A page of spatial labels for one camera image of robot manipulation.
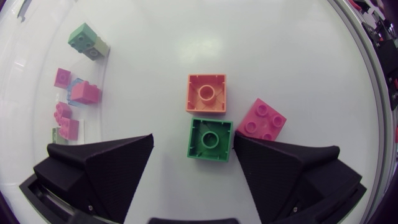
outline green lego brick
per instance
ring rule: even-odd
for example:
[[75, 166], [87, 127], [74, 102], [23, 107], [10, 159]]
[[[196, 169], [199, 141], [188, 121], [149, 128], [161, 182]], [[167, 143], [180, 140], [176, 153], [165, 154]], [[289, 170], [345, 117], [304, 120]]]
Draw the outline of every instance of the green lego brick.
[[232, 121], [192, 118], [188, 157], [228, 162]]
[[90, 59], [96, 60], [101, 57], [105, 57], [109, 52], [109, 47], [105, 44], [105, 42], [100, 38], [97, 37], [95, 41], [95, 45], [85, 50], [83, 53]]
[[83, 23], [70, 34], [68, 43], [79, 53], [82, 53], [86, 49], [93, 47], [96, 39], [97, 34], [86, 23]]
[[53, 128], [52, 129], [52, 142], [55, 144], [68, 144], [68, 140], [64, 139], [59, 135], [60, 128]]

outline light green lego brick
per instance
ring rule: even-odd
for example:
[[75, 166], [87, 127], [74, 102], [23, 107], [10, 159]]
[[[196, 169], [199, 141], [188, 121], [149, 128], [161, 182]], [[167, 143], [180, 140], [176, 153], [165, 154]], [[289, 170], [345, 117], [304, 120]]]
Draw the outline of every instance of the light green lego brick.
[[52, 129], [52, 142], [55, 144], [68, 144], [68, 140], [64, 139], [59, 135], [60, 128], [53, 128]]
[[86, 49], [93, 47], [96, 39], [97, 34], [86, 23], [83, 23], [70, 34], [68, 43], [79, 53], [82, 53]]
[[109, 52], [109, 47], [105, 44], [105, 42], [97, 37], [94, 47], [85, 50], [83, 53], [90, 59], [96, 60], [101, 57], [105, 57]]

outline pink lego brick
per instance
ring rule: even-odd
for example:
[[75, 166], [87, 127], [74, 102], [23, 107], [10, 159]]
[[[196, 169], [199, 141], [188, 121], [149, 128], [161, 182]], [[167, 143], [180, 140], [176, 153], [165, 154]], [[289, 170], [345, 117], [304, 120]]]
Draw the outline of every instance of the pink lego brick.
[[77, 140], [79, 133], [79, 121], [70, 118], [61, 118], [59, 135], [67, 140]]
[[67, 89], [70, 83], [70, 72], [68, 70], [58, 68], [57, 76], [55, 77], [54, 86]]
[[274, 141], [285, 122], [285, 117], [258, 98], [237, 131], [247, 137]]
[[77, 83], [72, 88], [70, 99], [83, 104], [98, 103], [101, 90], [96, 85], [90, 85], [88, 81]]
[[72, 110], [70, 109], [69, 105], [66, 103], [58, 102], [55, 105], [55, 112], [54, 112], [54, 118], [58, 125], [61, 125], [61, 118], [70, 118], [72, 116]]
[[226, 75], [189, 75], [185, 110], [188, 112], [225, 113]]

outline square lego brick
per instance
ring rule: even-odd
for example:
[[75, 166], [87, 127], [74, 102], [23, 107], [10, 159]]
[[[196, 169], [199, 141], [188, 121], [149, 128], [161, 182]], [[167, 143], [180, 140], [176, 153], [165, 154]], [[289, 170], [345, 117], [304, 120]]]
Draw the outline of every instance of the square lego brick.
[[54, 112], [54, 118], [55, 121], [58, 123], [58, 125], [61, 125], [61, 118], [70, 118], [72, 116], [72, 110], [66, 103], [58, 102], [55, 105], [55, 112]]
[[192, 118], [188, 157], [228, 162], [232, 121]]
[[185, 109], [188, 112], [225, 113], [226, 75], [189, 75]]
[[68, 144], [68, 140], [61, 137], [59, 134], [59, 130], [61, 128], [53, 128], [52, 129], [52, 142], [55, 144]]
[[284, 116], [258, 98], [237, 131], [247, 137], [274, 141], [285, 122]]
[[98, 103], [100, 93], [101, 91], [96, 85], [90, 85], [88, 81], [83, 81], [72, 87], [70, 99], [88, 105]]
[[68, 40], [68, 44], [76, 49], [79, 53], [83, 53], [88, 48], [94, 46], [97, 34], [86, 23], [73, 31]]
[[109, 47], [101, 40], [100, 37], [97, 37], [95, 45], [92, 48], [85, 50], [83, 53], [91, 60], [97, 60], [98, 58], [107, 56], [108, 52]]
[[58, 68], [57, 75], [55, 76], [54, 86], [67, 89], [70, 83], [70, 72], [68, 70]]
[[79, 121], [70, 118], [61, 118], [61, 128], [58, 133], [67, 140], [77, 140], [79, 134]]
[[81, 103], [71, 100], [70, 99], [70, 95], [72, 93], [72, 87], [74, 87], [77, 83], [82, 83], [82, 82], [83, 82], [82, 79], [77, 78], [74, 81], [72, 81], [70, 85], [68, 85], [68, 88], [67, 88], [67, 91], [68, 91], [68, 93], [67, 93], [67, 101], [68, 101], [69, 105], [81, 106]]

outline transparent blue lego brick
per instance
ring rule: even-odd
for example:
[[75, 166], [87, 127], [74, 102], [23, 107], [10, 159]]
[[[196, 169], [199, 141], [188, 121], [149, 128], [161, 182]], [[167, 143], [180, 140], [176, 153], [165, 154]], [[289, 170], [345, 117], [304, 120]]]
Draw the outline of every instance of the transparent blue lego brick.
[[71, 84], [68, 85], [68, 88], [67, 88], [67, 91], [68, 91], [67, 101], [68, 101], [69, 105], [72, 105], [72, 106], [80, 106], [80, 105], [82, 105], [81, 103], [73, 101], [73, 100], [70, 99], [70, 94], [71, 94], [71, 91], [72, 91], [72, 87], [75, 86], [77, 83], [82, 83], [82, 82], [83, 82], [82, 79], [77, 78], [74, 81], [72, 81]]

